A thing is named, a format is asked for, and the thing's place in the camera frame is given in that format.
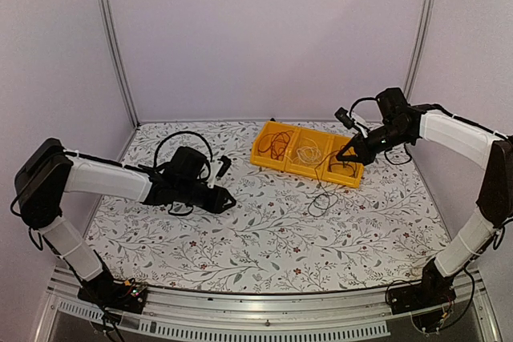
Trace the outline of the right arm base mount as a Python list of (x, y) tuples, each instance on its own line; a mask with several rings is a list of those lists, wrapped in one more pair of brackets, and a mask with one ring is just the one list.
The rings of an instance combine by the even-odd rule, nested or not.
[(412, 323), (420, 332), (439, 332), (454, 310), (456, 293), (453, 282), (454, 277), (443, 276), (432, 259), (422, 269), (419, 283), (388, 287), (385, 301), (394, 315), (437, 307), (432, 312), (413, 316)]

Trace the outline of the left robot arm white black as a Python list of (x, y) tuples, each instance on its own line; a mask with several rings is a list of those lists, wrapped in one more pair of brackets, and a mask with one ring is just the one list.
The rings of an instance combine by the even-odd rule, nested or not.
[(133, 167), (67, 150), (58, 139), (47, 139), (14, 178), (16, 196), (10, 205), (30, 231), (36, 231), (102, 305), (119, 298), (119, 288), (106, 276), (101, 259), (63, 216), (62, 197), (83, 192), (128, 199), (147, 206), (182, 203), (220, 214), (236, 205), (216, 185), (231, 167), (226, 156), (214, 159), (191, 147), (179, 147), (167, 162), (155, 156), (151, 166)]

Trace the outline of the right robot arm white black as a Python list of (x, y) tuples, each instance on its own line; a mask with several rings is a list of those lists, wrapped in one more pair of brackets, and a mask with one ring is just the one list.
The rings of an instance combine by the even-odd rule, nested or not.
[(451, 114), (439, 104), (411, 105), (397, 87), (372, 100), (382, 115), (382, 125), (375, 129), (357, 120), (351, 109), (336, 111), (345, 127), (358, 131), (337, 153), (338, 161), (369, 165), (379, 153), (423, 139), (460, 154), (484, 171), (474, 213), (426, 265), (422, 274), (429, 278), (414, 290), (418, 304), (430, 307), (445, 294), (442, 278), (458, 274), (490, 243), (499, 245), (503, 228), (512, 221), (512, 138)]

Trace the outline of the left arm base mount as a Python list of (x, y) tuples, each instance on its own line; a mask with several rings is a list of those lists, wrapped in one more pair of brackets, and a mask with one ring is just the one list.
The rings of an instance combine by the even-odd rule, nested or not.
[(78, 299), (99, 308), (141, 314), (147, 300), (148, 284), (134, 278), (117, 280), (96, 251), (95, 255), (101, 264), (101, 271), (91, 280), (79, 279), (81, 287)]

